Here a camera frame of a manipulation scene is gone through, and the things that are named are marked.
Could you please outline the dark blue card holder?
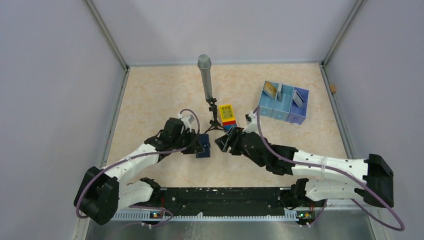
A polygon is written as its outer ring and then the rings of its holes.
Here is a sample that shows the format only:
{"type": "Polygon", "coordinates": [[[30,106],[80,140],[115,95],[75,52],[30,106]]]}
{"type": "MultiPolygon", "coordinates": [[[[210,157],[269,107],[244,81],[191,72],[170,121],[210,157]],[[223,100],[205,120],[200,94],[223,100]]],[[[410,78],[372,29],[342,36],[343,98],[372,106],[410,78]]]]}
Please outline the dark blue card holder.
{"type": "Polygon", "coordinates": [[[197,159],[205,159],[211,157],[211,143],[210,143],[210,137],[209,134],[204,133],[200,134],[198,137],[198,142],[202,146],[202,151],[197,152],[195,154],[195,157],[197,159]]]}

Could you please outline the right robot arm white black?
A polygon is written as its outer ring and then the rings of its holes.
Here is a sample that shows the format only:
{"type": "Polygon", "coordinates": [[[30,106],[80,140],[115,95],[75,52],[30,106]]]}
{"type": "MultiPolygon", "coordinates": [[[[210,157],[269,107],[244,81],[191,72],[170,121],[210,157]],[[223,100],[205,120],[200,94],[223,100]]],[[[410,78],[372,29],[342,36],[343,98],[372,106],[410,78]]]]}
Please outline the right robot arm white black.
{"type": "Polygon", "coordinates": [[[271,144],[256,132],[235,127],[215,139],[222,152],[245,156],[275,175],[301,176],[291,191],[294,202],[307,206],[325,199],[363,199],[371,206],[394,207],[394,172],[378,154],[341,159],[271,144]]]}

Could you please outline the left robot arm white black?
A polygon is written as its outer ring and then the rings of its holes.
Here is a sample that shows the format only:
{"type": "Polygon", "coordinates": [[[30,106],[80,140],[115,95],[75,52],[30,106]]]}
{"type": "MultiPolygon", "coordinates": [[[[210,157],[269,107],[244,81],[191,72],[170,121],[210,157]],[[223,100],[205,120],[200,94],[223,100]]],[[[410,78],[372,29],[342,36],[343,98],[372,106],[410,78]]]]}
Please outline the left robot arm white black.
{"type": "Polygon", "coordinates": [[[144,202],[154,207],[160,202],[156,183],[145,179],[129,181],[142,170],[159,163],[173,153],[196,152],[197,132],[191,124],[197,117],[190,114],[169,118],[158,134],[146,139],[136,150],[103,168],[89,168],[74,199],[78,218],[90,218],[98,225],[108,223],[122,209],[144,202]]]}

